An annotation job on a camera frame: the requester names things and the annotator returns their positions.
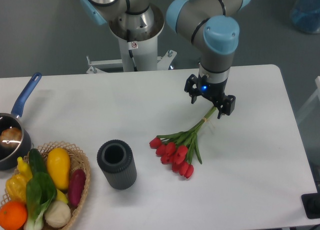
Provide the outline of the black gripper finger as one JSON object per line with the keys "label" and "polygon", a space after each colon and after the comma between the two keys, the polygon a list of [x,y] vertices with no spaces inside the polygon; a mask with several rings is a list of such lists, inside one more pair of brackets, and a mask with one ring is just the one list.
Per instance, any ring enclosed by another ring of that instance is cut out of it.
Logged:
{"label": "black gripper finger", "polygon": [[218,109],[217,118],[220,119],[223,115],[231,115],[235,109],[236,97],[234,95],[225,95],[213,100],[213,105]]}
{"label": "black gripper finger", "polygon": [[198,96],[202,96],[201,91],[198,89],[198,78],[192,74],[185,82],[184,91],[188,93],[191,98],[191,104],[194,104]]}

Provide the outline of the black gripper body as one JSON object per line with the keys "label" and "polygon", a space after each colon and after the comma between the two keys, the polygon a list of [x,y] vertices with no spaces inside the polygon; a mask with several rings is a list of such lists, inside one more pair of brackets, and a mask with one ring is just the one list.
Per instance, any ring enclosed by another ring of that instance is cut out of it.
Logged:
{"label": "black gripper body", "polygon": [[220,83],[207,82],[206,77],[198,77],[196,88],[199,96],[211,101],[211,102],[223,102],[225,98],[225,87],[227,79]]}

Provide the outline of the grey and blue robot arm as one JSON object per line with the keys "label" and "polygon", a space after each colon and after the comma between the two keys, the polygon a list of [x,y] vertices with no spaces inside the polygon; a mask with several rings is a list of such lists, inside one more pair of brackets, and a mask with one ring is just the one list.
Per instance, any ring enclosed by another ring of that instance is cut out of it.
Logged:
{"label": "grey and blue robot arm", "polygon": [[125,72],[156,70],[158,35],[165,25],[201,52],[198,75],[186,80],[192,101],[209,100],[219,115],[230,115],[235,97],[225,94],[240,27],[232,15],[250,0],[174,0],[166,14],[150,0],[80,0],[98,25],[118,38]]}

